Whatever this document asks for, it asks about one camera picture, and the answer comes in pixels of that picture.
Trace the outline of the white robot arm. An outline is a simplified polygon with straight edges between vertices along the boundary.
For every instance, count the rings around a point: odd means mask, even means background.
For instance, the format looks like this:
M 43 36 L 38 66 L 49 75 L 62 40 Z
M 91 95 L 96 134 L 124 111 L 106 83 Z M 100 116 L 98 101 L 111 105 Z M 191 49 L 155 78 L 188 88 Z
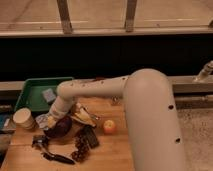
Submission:
M 187 171 L 185 149 L 172 84 L 155 69 L 111 79 L 57 86 L 49 109 L 63 118 L 77 97 L 121 97 L 135 171 Z

